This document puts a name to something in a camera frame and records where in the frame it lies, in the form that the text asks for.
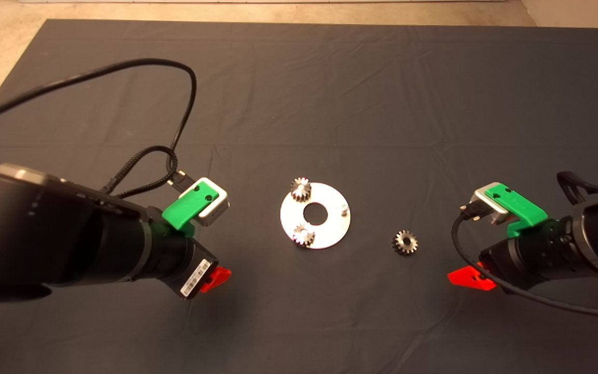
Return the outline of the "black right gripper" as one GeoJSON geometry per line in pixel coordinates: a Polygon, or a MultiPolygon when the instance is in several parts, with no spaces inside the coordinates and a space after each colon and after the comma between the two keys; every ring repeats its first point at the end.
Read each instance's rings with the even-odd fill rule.
{"type": "MultiPolygon", "coordinates": [[[[526,228],[517,237],[494,244],[480,253],[480,263],[492,275],[529,290],[548,281],[583,278],[591,267],[575,244],[572,218],[548,219],[526,228]]],[[[491,291],[497,285],[472,266],[447,275],[453,286],[491,291]]]]}

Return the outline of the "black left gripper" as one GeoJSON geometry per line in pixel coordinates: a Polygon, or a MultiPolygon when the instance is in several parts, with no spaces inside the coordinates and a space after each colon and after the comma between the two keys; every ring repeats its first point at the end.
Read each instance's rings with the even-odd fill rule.
{"type": "Polygon", "coordinates": [[[149,224],[151,249],[146,261],[146,278],[166,284],[178,297],[191,300],[230,279],[232,272],[202,244],[170,225],[149,224]]]}

